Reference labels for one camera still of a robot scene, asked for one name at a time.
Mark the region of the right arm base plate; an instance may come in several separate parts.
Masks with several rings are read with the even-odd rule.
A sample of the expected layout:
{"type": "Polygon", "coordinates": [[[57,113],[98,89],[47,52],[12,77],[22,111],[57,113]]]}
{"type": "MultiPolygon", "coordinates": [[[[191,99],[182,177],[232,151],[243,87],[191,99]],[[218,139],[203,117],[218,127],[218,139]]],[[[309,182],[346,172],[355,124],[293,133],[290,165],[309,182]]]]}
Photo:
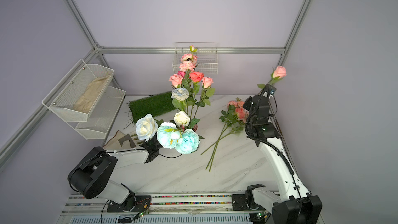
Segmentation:
{"type": "Polygon", "coordinates": [[[254,189],[266,189],[263,184],[255,184],[247,187],[244,194],[232,194],[232,207],[234,211],[265,211],[263,206],[255,203],[252,191],[254,189]]]}

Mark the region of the coral rose stem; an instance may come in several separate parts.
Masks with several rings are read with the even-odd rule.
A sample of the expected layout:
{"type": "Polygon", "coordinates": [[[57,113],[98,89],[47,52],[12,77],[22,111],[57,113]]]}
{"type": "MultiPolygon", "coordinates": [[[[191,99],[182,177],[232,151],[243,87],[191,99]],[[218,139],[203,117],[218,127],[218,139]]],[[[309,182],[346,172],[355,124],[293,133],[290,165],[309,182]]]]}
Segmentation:
{"type": "Polygon", "coordinates": [[[283,66],[278,66],[271,73],[271,78],[267,84],[257,84],[258,88],[261,89],[261,94],[264,95],[266,85],[275,86],[275,84],[281,81],[284,77],[287,76],[286,68],[283,66]]]}

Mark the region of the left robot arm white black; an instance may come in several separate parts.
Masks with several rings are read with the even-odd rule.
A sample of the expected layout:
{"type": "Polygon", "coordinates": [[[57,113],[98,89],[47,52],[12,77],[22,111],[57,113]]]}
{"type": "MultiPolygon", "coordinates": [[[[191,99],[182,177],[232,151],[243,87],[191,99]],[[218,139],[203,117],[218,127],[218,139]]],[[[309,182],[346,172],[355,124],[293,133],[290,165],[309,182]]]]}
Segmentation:
{"type": "Polygon", "coordinates": [[[103,198],[120,205],[135,205],[135,193],[125,184],[111,180],[116,169],[153,161],[162,146],[157,136],[138,144],[126,135],[109,141],[105,147],[94,147],[69,173],[69,186],[86,199],[103,198]]]}

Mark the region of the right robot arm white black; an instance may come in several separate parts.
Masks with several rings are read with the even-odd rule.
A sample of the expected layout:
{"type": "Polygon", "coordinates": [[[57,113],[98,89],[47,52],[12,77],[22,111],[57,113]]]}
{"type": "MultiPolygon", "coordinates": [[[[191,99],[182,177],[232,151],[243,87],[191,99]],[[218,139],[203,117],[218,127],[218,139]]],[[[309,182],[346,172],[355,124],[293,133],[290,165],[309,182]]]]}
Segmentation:
{"type": "Polygon", "coordinates": [[[281,134],[270,118],[270,98],[274,86],[265,85],[259,94],[249,97],[244,109],[249,111],[245,132],[256,143],[276,175],[278,194],[262,184],[246,190],[249,208],[261,207],[268,211],[276,224],[315,224],[322,210],[322,202],[308,190],[296,173],[285,151],[281,134]]]}

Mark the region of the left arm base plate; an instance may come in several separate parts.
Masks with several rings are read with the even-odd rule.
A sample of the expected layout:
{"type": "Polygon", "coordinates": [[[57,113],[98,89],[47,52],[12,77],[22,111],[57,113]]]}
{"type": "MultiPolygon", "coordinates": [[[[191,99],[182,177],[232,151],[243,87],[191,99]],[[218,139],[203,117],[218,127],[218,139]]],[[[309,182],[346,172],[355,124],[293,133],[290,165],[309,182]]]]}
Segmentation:
{"type": "Polygon", "coordinates": [[[152,196],[150,195],[134,195],[129,196],[123,203],[117,204],[110,201],[107,207],[108,213],[141,213],[150,208],[152,196]]]}

